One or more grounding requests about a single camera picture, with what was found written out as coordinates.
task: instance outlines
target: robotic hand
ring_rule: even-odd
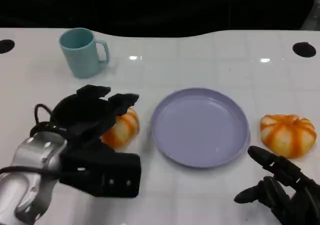
[[[257,146],[250,146],[248,154],[274,176],[265,176],[256,186],[240,192],[234,198],[236,203],[258,200],[271,209],[282,225],[320,224],[320,186],[314,180],[283,156]],[[279,182],[295,190],[293,197],[286,194]]]
[[[100,136],[135,104],[137,94],[100,99],[109,87],[86,85],[51,112],[35,107],[36,126],[0,169],[0,225],[33,225],[48,209],[57,182],[95,197],[133,198],[139,193],[136,154],[114,152]],[[50,113],[39,122],[38,108]]]

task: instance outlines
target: purple plate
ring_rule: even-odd
[[[152,115],[151,131],[161,152],[194,168],[230,162],[250,143],[243,110],[229,97],[205,88],[167,96]]]

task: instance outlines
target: light blue mug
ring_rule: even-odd
[[[61,35],[59,44],[69,68],[77,78],[89,78],[100,73],[110,59],[107,43],[96,40],[86,28],[66,31]],[[99,60],[96,44],[103,45],[106,60]]]

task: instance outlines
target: white table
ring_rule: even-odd
[[[111,86],[112,94],[140,94],[135,109],[141,131],[127,151],[141,156],[141,188],[135,199],[97,199],[59,184],[37,224],[278,224],[258,202],[233,202],[238,192],[270,174],[247,154],[216,169],[183,168],[157,151],[149,139],[149,121],[164,96],[182,88],[206,87],[230,96],[244,109],[252,145],[263,146],[259,119],[265,114],[306,116],[320,132],[319,54],[303,58],[292,51],[293,44],[309,42],[320,53],[319,32],[221,31],[187,38],[126,38],[96,32],[109,45],[109,68],[97,77],[77,79],[58,46],[64,31],[0,29],[1,40],[15,41],[12,51],[0,54],[0,166],[10,164],[28,136],[35,104],[53,108],[86,84]],[[43,113],[41,118],[48,117]],[[319,147],[294,162],[320,183]]]

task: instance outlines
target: small pumpkin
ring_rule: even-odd
[[[101,136],[101,141],[113,149],[128,144],[139,132],[137,113],[129,108],[127,113],[116,117],[115,125]]]
[[[265,115],[260,121],[261,140],[285,158],[299,158],[315,144],[317,133],[310,120],[297,115]]]

